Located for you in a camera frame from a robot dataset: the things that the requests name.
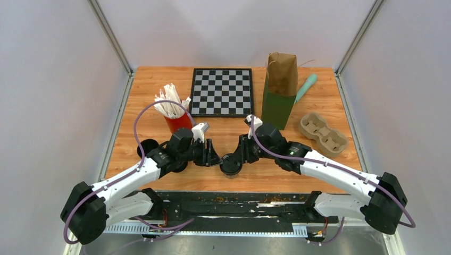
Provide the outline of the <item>black cup lid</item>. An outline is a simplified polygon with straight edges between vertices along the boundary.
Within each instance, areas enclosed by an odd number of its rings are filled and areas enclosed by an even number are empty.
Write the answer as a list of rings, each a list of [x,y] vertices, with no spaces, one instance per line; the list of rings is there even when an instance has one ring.
[[[221,172],[239,173],[243,167],[243,164],[239,160],[235,159],[232,153],[225,154],[221,159]]]

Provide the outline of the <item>clear brown plastic cup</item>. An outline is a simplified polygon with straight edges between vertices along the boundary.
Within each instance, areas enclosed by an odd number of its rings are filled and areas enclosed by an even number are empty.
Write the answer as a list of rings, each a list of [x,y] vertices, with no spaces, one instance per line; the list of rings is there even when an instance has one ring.
[[[229,179],[233,179],[233,178],[237,178],[239,176],[239,173],[228,173],[228,172],[223,172],[223,175]]]

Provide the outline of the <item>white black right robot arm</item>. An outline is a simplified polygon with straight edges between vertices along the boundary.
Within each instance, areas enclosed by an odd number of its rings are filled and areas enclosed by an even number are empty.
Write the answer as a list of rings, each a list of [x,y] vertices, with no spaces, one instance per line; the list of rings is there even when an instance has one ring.
[[[398,225],[415,227],[405,209],[407,197],[395,175],[385,172],[378,176],[340,164],[305,144],[287,141],[272,124],[254,115],[247,116],[245,123],[249,132],[240,136],[232,154],[239,169],[261,158],[271,159],[285,171],[325,181],[347,192],[346,196],[314,193],[313,201],[303,208],[309,221],[344,216],[364,220],[389,235],[396,232]]]

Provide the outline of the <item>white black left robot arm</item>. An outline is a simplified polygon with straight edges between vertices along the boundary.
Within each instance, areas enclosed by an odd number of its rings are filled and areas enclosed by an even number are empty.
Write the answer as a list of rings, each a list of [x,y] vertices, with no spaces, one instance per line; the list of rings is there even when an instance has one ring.
[[[162,144],[147,139],[139,144],[141,160],[116,176],[88,185],[76,184],[60,214],[63,236],[68,244],[89,244],[103,231],[122,220],[146,215],[158,219],[163,212],[160,197],[152,189],[130,196],[140,186],[161,179],[171,172],[182,172],[189,162],[211,167],[221,158],[205,138],[206,122],[192,129],[181,128]]]

